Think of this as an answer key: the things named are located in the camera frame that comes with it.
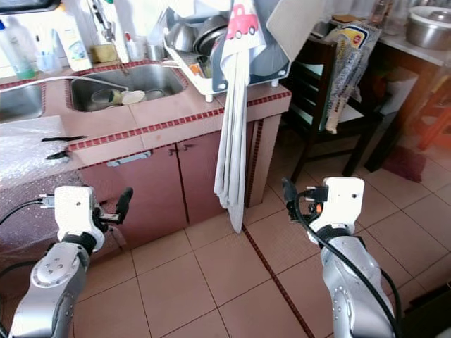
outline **red object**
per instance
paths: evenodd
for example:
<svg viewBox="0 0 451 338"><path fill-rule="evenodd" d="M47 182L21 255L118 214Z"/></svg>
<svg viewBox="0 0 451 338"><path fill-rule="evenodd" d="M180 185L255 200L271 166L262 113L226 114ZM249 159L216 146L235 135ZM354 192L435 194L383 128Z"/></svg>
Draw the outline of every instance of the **red object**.
<svg viewBox="0 0 451 338"><path fill-rule="evenodd" d="M383 163L382 168L414 182L421 182L421 174L426 165L426 157L415 151L396 146Z"/></svg>
<svg viewBox="0 0 451 338"><path fill-rule="evenodd" d="M432 143L451 149L451 77L445 76L412 122L421 135L418 148L427 149Z"/></svg>
<svg viewBox="0 0 451 338"><path fill-rule="evenodd" d="M243 34L254 35L259 29L259 20L255 14L245 14L245 7L242 4L234 5L232 15L228 23L226 39L241 39Z"/></svg>

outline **kitchen sink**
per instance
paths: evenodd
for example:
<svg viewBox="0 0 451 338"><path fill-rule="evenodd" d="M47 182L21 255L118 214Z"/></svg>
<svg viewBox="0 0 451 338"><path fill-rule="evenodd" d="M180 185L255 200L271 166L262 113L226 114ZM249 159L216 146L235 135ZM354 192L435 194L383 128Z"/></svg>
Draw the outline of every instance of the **kitchen sink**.
<svg viewBox="0 0 451 338"><path fill-rule="evenodd" d="M103 80L117 85L128 87L128 90L142 90L146 93L143 101L149 101L156 97L170 96L183 90L182 83L177 75L170 69L160 65L138 65L127 68L128 74L120 69L108 70L106 72L84 75L92 79ZM105 109L109 104L99 104L91 100L93 93L104 89L118 89L117 87L73 80L70 83L72 90L72 104L77 111L98 111Z"/></svg>
<svg viewBox="0 0 451 338"><path fill-rule="evenodd" d="M0 93L0 123L38 118L41 115L42 93L38 84Z"/></svg>

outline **stainless steel bowl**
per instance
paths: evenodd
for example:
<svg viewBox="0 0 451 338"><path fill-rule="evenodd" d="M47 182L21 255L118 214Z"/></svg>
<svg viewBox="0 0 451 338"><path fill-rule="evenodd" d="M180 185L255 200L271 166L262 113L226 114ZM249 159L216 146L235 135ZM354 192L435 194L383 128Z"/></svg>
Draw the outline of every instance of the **stainless steel bowl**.
<svg viewBox="0 0 451 338"><path fill-rule="evenodd" d="M197 31L193 27L176 23L167 36L166 43L176 51L192 52Z"/></svg>
<svg viewBox="0 0 451 338"><path fill-rule="evenodd" d="M204 21L194 42L194 51L210 55L213 42L227 30L228 21L221 15L212 16Z"/></svg>
<svg viewBox="0 0 451 338"><path fill-rule="evenodd" d="M444 8L418 6L410 9L406 40L427 49L451 49L451 24L431 20L430 14Z"/></svg>

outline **dish soap bottle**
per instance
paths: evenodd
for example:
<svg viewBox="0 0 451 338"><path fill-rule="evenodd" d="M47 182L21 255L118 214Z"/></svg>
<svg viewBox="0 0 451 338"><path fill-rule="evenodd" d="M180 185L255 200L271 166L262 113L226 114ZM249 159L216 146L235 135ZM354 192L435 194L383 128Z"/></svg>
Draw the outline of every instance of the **dish soap bottle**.
<svg viewBox="0 0 451 338"><path fill-rule="evenodd" d="M55 10L56 31L68 58L69 66L74 71L92 68L91 60L86 52L75 18L66 12L61 4Z"/></svg>
<svg viewBox="0 0 451 338"><path fill-rule="evenodd" d="M19 80L35 77L35 71L20 47L13 28L6 29L0 20L0 46Z"/></svg>

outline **brown cabinet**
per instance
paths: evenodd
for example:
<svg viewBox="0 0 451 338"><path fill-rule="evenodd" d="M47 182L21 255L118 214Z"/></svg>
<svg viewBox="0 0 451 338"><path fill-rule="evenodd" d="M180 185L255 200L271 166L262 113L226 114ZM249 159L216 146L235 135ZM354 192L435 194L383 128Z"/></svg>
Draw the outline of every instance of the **brown cabinet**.
<svg viewBox="0 0 451 338"><path fill-rule="evenodd" d="M121 231L130 248L175 232L186 226L185 207L175 146L150 151L151 156L117 166L108 163L81 170L86 184L113 212L119 195L133 188L130 209Z"/></svg>
<svg viewBox="0 0 451 338"><path fill-rule="evenodd" d="M248 123L247 153L252 131L253 123ZM138 154L122 164L94 165L81 175L109 213L123 190L133 188L130 209L118 229L123 242L134 248L223 212L214 194L220 137L220 132L206 134L151 150L147 158Z"/></svg>
<svg viewBox="0 0 451 338"><path fill-rule="evenodd" d="M253 126L254 123L247 123L247 155ZM177 143L180 173L191 225L208 220L224 211L213 191L220 138L221 132L213 132Z"/></svg>

